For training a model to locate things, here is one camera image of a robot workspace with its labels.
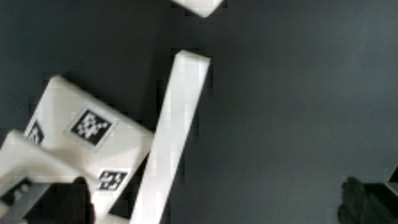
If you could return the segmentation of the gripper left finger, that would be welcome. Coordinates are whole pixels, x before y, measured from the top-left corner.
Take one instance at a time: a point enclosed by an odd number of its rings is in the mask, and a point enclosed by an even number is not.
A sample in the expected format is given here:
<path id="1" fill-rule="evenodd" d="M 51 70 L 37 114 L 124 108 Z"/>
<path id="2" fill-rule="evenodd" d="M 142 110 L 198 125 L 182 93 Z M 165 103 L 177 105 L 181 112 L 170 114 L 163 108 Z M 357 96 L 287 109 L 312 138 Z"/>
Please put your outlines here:
<path id="1" fill-rule="evenodd" d="M 0 224 L 94 224 L 95 212 L 83 177 L 70 182 L 22 178 L 0 190 Z"/>

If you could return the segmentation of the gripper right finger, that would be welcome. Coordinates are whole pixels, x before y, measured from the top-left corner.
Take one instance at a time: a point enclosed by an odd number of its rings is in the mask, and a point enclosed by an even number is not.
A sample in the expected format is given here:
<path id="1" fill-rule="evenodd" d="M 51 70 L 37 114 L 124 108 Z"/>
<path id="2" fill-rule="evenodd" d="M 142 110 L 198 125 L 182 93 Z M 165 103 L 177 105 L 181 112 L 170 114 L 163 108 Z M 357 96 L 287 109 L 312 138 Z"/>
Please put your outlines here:
<path id="1" fill-rule="evenodd" d="M 381 183 L 353 177 L 341 184 L 339 224 L 398 224 L 398 196 Z"/>

